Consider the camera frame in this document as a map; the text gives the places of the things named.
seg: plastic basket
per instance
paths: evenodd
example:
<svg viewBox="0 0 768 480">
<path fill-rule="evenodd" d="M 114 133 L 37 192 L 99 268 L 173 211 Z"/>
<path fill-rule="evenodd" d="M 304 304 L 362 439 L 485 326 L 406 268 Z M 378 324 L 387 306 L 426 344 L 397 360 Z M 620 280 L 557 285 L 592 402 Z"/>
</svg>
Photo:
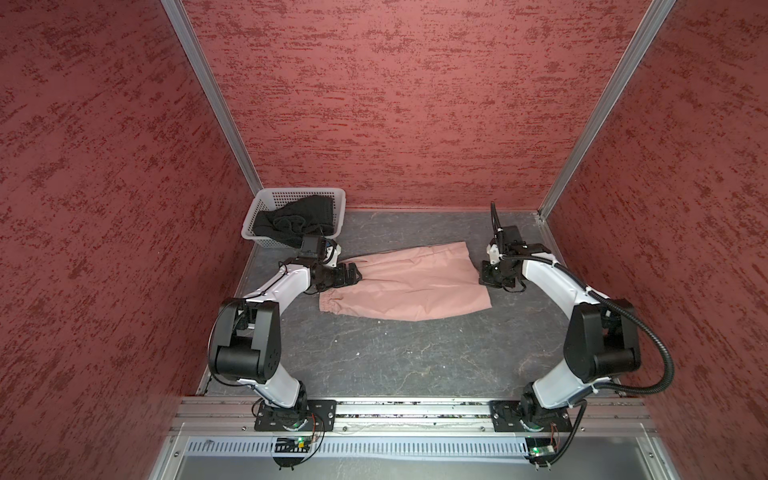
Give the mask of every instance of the plastic basket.
<svg viewBox="0 0 768 480">
<path fill-rule="evenodd" d="M 243 238 L 253 240 L 266 248 L 288 247 L 286 244 L 269 237 L 258 237 L 253 234 L 253 221 L 256 219 L 256 214 L 265 210 L 277 210 L 285 207 L 286 204 L 312 195 L 333 198 L 333 235 L 327 235 L 326 238 L 338 237 L 341 233 L 341 226 L 344 224 L 344 208 L 346 207 L 346 194 L 341 188 L 263 188 L 259 190 L 256 198 L 250 203 L 250 209 L 248 209 L 248 214 L 243 222 Z"/>
</svg>

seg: metal bracket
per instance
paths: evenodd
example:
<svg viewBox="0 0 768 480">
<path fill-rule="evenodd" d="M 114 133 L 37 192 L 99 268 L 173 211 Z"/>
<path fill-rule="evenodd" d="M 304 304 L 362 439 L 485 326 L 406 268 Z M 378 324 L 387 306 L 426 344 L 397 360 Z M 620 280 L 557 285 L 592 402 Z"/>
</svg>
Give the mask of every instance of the metal bracket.
<svg viewBox="0 0 768 480">
<path fill-rule="evenodd" d="M 519 403 L 517 400 L 492 400 L 488 402 L 494 432 L 531 433 L 522 425 L 520 416 L 516 413 Z M 557 416 L 552 422 L 560 433 L 567 433 L 573 429 L 568 414 Z"/>
<path fill-rule="evenodd" d="M 275 416 L 275 411 L 266 406 L 264 402 L 259 405 L 256 421 L 253 423 L 255 432 L 321 432 L 323 423 L 326 432 L 333 431 L 333 423 L 336 421 L 336 400 L 307 400 L 307 406 L 310 413 L 315 415 L 315 425 L 312 425 L 312 416 L 307 415 L 307 421 L 297 430 L 288 430 L 282 426 L 279 419 Z"/>
</svg>

